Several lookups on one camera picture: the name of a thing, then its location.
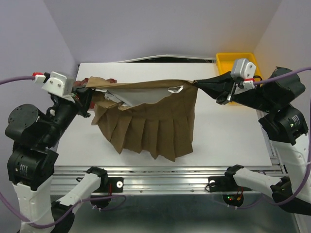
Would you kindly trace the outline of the red plaid skirt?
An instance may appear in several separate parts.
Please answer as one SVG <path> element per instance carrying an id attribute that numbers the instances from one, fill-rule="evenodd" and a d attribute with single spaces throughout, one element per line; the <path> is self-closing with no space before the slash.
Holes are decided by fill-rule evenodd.
<path id="1" fill-rule="evenodd" d="M 100 90 L 116 90 L 125 88 L 127 85 L 127 83 L 116 83 L 114 79 L 85 78 L 83 81 L 74 82 L 72 88 L 73 99 L 80 112 L 88 111 L 93 104 L 96 112 L 118 112 L 120 111 L 120 104 L 114 100 L 107 100 Z"/>

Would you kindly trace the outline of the tan skirt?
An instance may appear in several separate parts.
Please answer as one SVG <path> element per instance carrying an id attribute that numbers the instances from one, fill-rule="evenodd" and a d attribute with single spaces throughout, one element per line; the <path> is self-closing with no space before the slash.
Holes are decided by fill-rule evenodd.
<path id="1" fill-rule="evenodd" d="M 95 112 L 92 120 L 118 153 L 143 150 L 170 161 L 193 152 L 197 87 L 187 80 L 127 83 L 100 90 L 120 104 L 118 112 Z"/>

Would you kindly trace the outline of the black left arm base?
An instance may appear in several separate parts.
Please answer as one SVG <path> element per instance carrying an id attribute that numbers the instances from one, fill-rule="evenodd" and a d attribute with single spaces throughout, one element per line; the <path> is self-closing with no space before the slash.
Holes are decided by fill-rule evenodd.
<path id="1" fill-rule="evenodd" d="M 122 193 L 123 187 L 123 177 L 105 177 L 101 179 L 100 186 L 94 191 L 94 193 Z"/>

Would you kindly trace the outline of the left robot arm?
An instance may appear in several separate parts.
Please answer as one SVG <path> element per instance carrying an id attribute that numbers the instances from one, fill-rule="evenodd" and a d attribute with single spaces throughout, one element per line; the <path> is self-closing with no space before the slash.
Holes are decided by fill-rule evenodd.
<path id="1" fill-rule="evenodd" d="M 65 196 L 51 201 L 54 164 L 53 147 L 77 115 L 89 117 L 93 91 L 74 88 L 70 99 L 51 95 L 53 106 L 45 113 L 32 104 L 16 107 L 5 130 L 14 142 L 7 162 L 9 180 L 18 197 L 22 233 L 67 233 L 82 202 L 95 191 L 108 187 L 107 171 L 91 167 Z"/>

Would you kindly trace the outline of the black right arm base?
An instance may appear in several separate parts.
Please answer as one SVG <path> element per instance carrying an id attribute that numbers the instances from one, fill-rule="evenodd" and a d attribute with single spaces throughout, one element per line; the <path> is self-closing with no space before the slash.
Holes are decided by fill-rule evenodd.
<path id="1" fill-rule="evenodd" d="M 207 192 L 252 191 L 250 188 L 238 186 L 233 178 L 226 176 L 210 176 L 205 186 Z"/>

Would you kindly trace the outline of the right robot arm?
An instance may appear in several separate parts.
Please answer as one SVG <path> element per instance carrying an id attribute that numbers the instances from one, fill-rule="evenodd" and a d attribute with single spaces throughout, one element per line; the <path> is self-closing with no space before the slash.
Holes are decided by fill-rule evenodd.
<path id="1" fill-rule="evenodd" d="M 234 165 L 222 176 L 209 177 L 205 190 L 223 192 L 227 205 L 243 208 L 243 192 L 252 190 L 288 213 L 310 215 L 311 136 L 304 115 L 292 106 L 305 91 L 300 72 L 277 67 L 268 79 L 255 81 L 245 73 L 229 71 L 194 82 L 218 104 L 233 101 L 264 112 L 259 124 L 286 168 L 286 176 L 271 177 Z"/>

